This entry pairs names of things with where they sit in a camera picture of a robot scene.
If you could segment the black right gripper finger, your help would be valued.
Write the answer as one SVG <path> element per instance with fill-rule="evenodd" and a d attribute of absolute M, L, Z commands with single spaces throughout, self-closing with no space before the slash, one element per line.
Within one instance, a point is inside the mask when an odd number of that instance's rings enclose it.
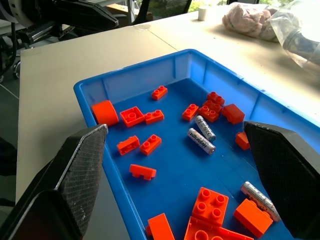
<path fill-rule="evenodd" d="M 108 126 L 69 136 L 33 178 L 2 226 L 2 240 L 81 240 L 99 191 Z"/>
<path fill-rule="evenodd" d="M 56 20 L 89 31 L 107 31 L 119 21 L 104 7 L 85 0 L 54 0 L 51 10 Z"/>
<path fill-rule="evenodd" d="M 296 239 L 320 238 L 320 155 L 298 133 L 245 121 L 260 181 Z"/>

